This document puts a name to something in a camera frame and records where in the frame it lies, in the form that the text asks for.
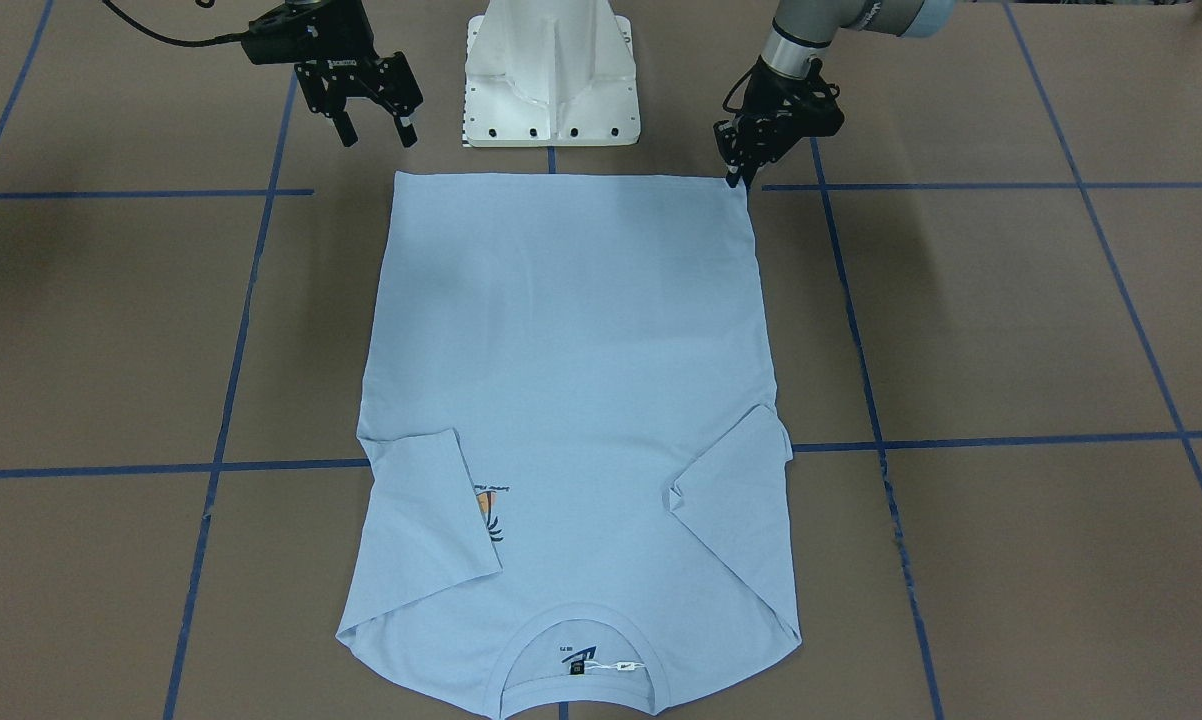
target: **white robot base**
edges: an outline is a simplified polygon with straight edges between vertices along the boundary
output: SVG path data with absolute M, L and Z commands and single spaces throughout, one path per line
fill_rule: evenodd
M 607 0 L 490 0 L 468 23 L 463 143 L 631 145 L 632 23 Z

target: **light blue t-shirt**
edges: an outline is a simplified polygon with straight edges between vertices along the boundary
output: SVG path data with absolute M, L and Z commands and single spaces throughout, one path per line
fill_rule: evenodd
M 801 643 L 774 401 L 742 188 L 397 173 L 337 637 L 496 720 L 766 670 Z

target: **cable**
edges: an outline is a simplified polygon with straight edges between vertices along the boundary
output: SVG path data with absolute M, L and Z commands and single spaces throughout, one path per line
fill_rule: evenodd
M 177 40 L 175 37 L 166 37 L 165 35 L 161 35 L 161 32 L 154 32 L 150 31 L 150 29 L 142 26 L 139 24 L 139 20 L 136 20 L 135 18 L 131 18 L 130 14 L 125 14 L 124 12 L 121 12 L 121 8 L 118 8 L 112 2 L 112 0 L 102 0 L 102 1 L 108 10 L 112 10 L 113 13 L 117 13 L 118 18 L 121 18 L 123 20 L 129 23 L 130 26 L 136 29 L 136 31 L 143 32 L 144 35 L 147 35 L 148 37 L 153 37 L 154 40 L 162 41 L 166 44 L 175 44 L 179 47 L 209 47 L 212 44 L 228 44 L 230 42 L 237 42 L 240 41 L 240 38 L 245 37 L 244 32 L 232 32 L 231 35 L 221 35 L 218 37 L 210 37 L 209 40 Z M 214 4 L 213 0 L 209 0 L 209 4 L 213 5 Z M 208 6 L 209 5 L 202 5 L 202 8 L 208 8 Z

